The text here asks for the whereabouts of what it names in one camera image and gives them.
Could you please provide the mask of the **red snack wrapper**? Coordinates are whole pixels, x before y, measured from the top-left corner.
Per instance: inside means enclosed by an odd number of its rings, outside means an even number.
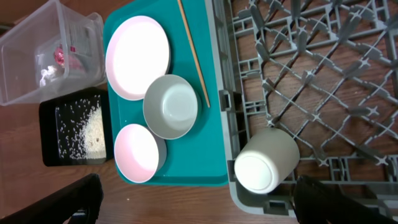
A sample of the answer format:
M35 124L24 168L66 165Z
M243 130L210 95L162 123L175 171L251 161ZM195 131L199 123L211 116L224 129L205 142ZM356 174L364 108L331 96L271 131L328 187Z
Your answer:
M63 53L62 45L59 45L55 49L54 59L59 66L65 68L65 54ZM71 68L73 69L79 69L79 70L83 69L81 61L74 55L68 55L68 65L71 66Z

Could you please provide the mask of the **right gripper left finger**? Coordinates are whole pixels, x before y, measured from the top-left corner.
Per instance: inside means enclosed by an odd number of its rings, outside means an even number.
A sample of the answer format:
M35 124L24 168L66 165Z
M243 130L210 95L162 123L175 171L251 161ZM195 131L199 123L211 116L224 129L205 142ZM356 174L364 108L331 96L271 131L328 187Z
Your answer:
M104 193L98 174L88 174L28 207L1 219L1 223L95 223Z

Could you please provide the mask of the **white napkin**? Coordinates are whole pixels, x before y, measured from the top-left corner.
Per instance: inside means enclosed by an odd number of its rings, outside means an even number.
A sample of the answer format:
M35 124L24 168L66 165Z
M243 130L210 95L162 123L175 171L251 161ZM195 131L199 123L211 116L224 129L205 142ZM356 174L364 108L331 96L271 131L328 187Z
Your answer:
M55 82L63 77L65 69L58 65L50 65L45 69L41 70L41 79L39 81L39 87L44 87L52 82Z

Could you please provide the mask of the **white rice pile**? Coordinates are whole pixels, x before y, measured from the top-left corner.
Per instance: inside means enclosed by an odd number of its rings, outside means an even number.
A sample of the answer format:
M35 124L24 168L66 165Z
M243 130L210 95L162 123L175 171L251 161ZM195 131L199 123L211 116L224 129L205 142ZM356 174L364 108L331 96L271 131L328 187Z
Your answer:
M56 106L55 118L60 158L106 158L100 95L79 98Z

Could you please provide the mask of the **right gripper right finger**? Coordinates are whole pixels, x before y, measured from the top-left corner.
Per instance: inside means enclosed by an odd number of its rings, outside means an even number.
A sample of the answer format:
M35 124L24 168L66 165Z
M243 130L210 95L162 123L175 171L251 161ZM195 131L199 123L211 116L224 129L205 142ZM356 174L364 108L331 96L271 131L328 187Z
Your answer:
M298 178L293 200L299 223L397 223L307 175Z

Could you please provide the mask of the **grey bowl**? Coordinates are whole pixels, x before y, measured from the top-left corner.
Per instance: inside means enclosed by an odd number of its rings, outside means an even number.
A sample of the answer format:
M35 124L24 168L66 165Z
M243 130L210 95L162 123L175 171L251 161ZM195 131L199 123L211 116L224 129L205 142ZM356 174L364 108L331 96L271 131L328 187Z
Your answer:
M171 74L154 80L143 101L148 128L167 140L186 135L196 125L201 109L201 99L191 84Z

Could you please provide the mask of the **white cup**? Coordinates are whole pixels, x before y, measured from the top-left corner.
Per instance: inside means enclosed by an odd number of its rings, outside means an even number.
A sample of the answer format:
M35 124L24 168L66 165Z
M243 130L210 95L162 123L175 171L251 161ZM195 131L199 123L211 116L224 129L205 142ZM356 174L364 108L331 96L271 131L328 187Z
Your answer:
M256 133L234 162L239 183L255 194L268 194L291 174L300 160L293 137L277 128Z

